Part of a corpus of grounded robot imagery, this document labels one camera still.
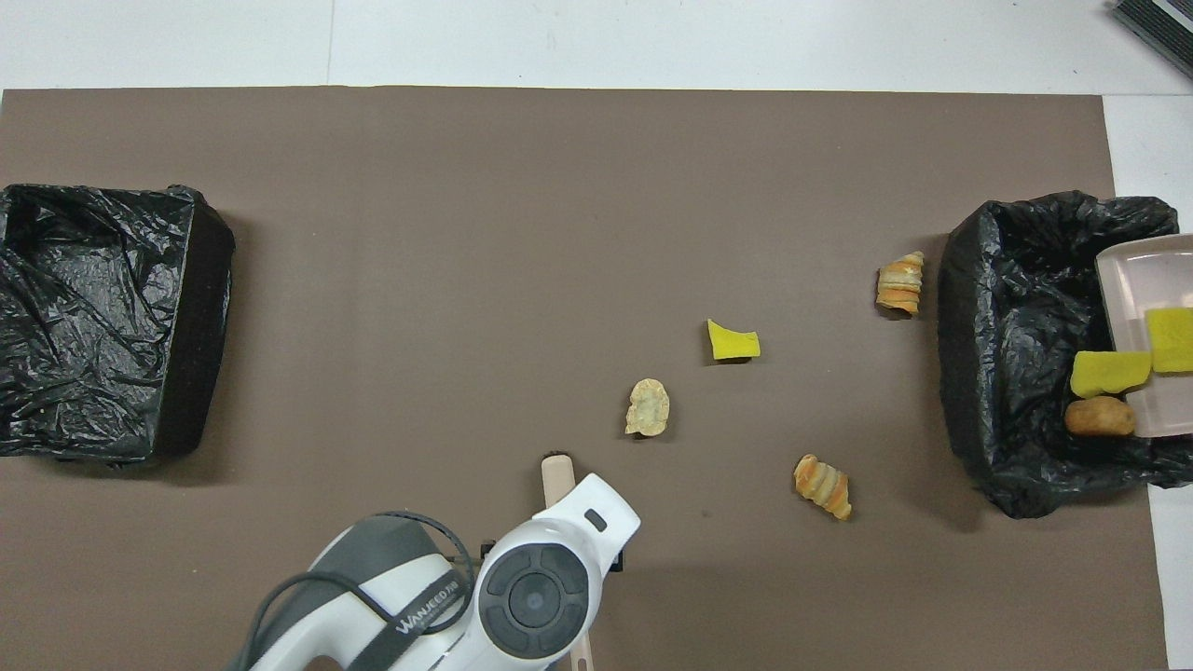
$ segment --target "pastry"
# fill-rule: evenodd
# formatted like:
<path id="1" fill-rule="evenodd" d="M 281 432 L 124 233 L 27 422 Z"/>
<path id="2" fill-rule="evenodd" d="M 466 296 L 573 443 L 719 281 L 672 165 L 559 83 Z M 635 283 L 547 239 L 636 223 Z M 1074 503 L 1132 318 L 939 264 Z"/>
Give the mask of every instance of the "pastry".
<path id="1" fill-rule="evenodd" d="M 833 517 L 848 519 L 853 513 L 849 476 L 817 460 L 816 455 L 804 455 L 793 476 L 799 495 L 832 512 Z"/>
<path id="2" fill-rule="evenodd" d="M 630 392 L 630 410 L 625 413 L 625 432 L 657 436 L 667 429 L 670 399 L 663 383 L 647 377 Z"/>
<path id="3" fill-rule="evenodd" d="M 878 298 L 884 308 L 920 314 L 920 288 L 923 284 L 923 252 L 913 252 L 878 269 Z"/>
<path id="4" fill-rule="evenodd" d="M 1073 401 L 1064 411 L 1064 427 L 1074 436 L 1130 436 L 1135 411 L 1114 396 Z"/>

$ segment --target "sponge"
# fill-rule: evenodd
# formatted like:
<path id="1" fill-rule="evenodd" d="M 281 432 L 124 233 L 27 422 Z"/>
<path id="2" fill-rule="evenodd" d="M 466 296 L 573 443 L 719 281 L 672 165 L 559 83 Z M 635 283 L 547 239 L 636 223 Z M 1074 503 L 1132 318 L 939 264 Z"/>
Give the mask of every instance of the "sponge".
<path id="1" fill-rule="evenodd" d="M 709 320 L 709 340 L 712 341 L 712 358 L 716 361 L 756 357 L 762 353 L 762 347 L 758 343 L 758 333 L 730 331 L 711 319 Z"/>
<path id="2" fill-rule="evenodd" d="M 1077 352 L 1069 388 L 1082 399 L 1118 394 L 1151 375 L 1151 352 Z"/>
<path id="3" fill-rule="evenodd" d="M 1193 308 L 1160 308 L 1144 318 L 1156 373 L 1193 370 Z"/>

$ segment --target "food item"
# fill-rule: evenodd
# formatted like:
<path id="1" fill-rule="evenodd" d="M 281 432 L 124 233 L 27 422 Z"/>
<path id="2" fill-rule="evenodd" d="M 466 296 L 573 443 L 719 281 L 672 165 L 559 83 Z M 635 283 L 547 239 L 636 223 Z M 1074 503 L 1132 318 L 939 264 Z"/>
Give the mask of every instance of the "food item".
<path id="1" fill-rule="evenodd" d="M 1151 375 L 1151 352 L 1077 352 L 1069 388 L 1082 399 L 1118 394 Z"/>
<path id="2" fill-rule="evenodd" d="M 647 377 L 630 392 L 630 410 L 625 413 L 625 432 L 657 436 L 667 429 L 670 399 L 663 383 Z"/>
<path id="3" fill-rule="evenodd" d="M 1073 401 L 1064 411 L 1064 427 L 1074 436 L 1130 436 L 1135 411 L 1114 396 Z"/>
<path id="4" fill-rule="evenodd" d="M 911 252 L 878 269 L 878 298 L 884 308 L 920 314 L 920 288 L 923 285 L 923 252 Z"/>
<path id="5" fill-rule="evenodd" d="M 837 519 L 848 519 L 853 513 L 849 505 L 849 476 L 816 458 L 804 455 L 792 474 L 799 495 L 833 513 Z"/>
<path id="6" fill-rule="evenodd" d="M 1193 308 L 1160 308 L 1144 318 L 1156 373 L 1193 371 Z"/>
<path id="7" fill-rule="evenodd" d="M 709 340 L 712 341 L 712 358 L 717 361 L 752 358 L 762 353 L 758 333 L 730 331 L 711 319 L 709 320 Z"/>

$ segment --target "black garbage bag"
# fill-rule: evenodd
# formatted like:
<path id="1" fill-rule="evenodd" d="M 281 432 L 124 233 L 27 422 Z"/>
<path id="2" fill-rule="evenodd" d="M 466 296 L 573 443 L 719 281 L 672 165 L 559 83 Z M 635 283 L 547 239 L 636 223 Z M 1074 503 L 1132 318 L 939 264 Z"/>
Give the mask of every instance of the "black garbage bag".
<path id="1" fill-rule="evenodd" d="M 233 248 L 185 186 L 0 192 L 0 455 L 130 463 L 194 449 Z"/>
<path id="2" fill-rule="evenodd" d="M 948 439 L 985 497 L 1043 517 L 1090 492 L 1193 481 L 1193 436 L 1070 435 L 1078 350 L 1113 350 L 1094 259 L 1176 233 L 1157 198 L 1077 191 L 989 202 L 948 235 L 939 277 L 940 398 Z"/>

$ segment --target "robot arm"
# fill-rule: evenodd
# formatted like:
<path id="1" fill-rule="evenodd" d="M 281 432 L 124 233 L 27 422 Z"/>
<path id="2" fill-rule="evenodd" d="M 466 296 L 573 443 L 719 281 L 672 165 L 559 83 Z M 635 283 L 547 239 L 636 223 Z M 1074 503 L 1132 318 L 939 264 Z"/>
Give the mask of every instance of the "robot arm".
<path id="1" fill-rule="evenodd" d="M 303 584 L 229 671 L 301 671 L 322 654 L 347 671 L 546 669 L 592 626 L 604 578 L 639 524 L 589 475 L 494 546 L 464 604 L 464 580 L 420 524 L 370 517 L 336 537 L 311 571 L 348 578 L 373 603 L 333 584 Z"/>

